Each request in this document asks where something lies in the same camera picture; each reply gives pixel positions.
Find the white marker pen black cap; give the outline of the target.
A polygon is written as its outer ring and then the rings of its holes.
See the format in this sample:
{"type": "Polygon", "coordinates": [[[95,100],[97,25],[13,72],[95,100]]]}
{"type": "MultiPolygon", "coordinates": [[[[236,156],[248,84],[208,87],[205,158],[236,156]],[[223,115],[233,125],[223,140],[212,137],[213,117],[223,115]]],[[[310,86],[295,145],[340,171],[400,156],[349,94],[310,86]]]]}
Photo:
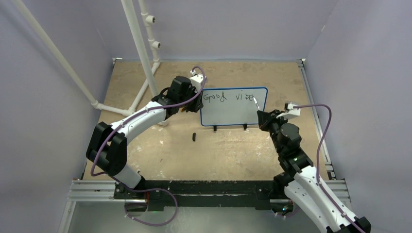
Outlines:
{"type": "Polygon", "coordinates": [[[256,105],[257,110],[260,111],[260,105],[259,105],[259,103],[258,103],[258,101],[257,101],[257,99],[256,99],[255,97],[253,97],[253,101],[254,101],[254,103],[255,103],[255,105],[256,105]]]}

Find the blue framed whiteboard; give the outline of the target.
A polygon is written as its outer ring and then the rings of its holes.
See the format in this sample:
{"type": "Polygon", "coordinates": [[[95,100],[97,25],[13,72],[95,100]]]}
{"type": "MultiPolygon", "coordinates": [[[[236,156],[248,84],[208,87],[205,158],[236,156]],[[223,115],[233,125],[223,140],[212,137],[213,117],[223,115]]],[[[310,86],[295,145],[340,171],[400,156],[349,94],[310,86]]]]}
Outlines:
{"type": "Polygon", "coordinates": [[[203,108],[200,110],[201,125],[234,126],[257,125],[255,97],[263,111],[268,89],[259,87],[207,88],[203,91],[203,108]]]}

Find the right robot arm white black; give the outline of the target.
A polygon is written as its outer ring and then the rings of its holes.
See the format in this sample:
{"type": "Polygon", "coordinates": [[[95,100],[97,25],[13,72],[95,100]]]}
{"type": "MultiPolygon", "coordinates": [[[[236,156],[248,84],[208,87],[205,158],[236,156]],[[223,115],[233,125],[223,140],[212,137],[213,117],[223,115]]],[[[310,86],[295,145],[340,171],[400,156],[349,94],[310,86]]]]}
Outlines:
{"type": "Polygon", "coordinates": [[[284,170],[274,177],[274,194],[297,204],[322,233],[371,232],[369,220],[356,216],[320,177],[300,146],[300,129],[290,124],[284,114],[279,110],[257,110],[258,127],[269,133],[284,170]]]}

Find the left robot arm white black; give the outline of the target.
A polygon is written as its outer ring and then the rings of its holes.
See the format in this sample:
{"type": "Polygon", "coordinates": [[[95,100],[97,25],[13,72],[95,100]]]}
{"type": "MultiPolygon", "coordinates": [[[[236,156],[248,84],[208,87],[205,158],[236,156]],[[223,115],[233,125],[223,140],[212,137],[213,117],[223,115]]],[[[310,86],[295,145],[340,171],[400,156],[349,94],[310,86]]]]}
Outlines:
{"type": "Polygon", "coordinates": [[[126,186],[126,193],[134,199],[143,196],[144,178],[127,164],[127,146],[137,136],[155,124],[177,114],[181,108],[187,112],[198,112],[202,107],[203,88],[206,78],[202,74],[190,78],[176,76],[170,87],[164,88],[148,104],[132,115],[117,122],[100,122],[94,128],[86,150],[94,168],[115,178],[126,186]]]}

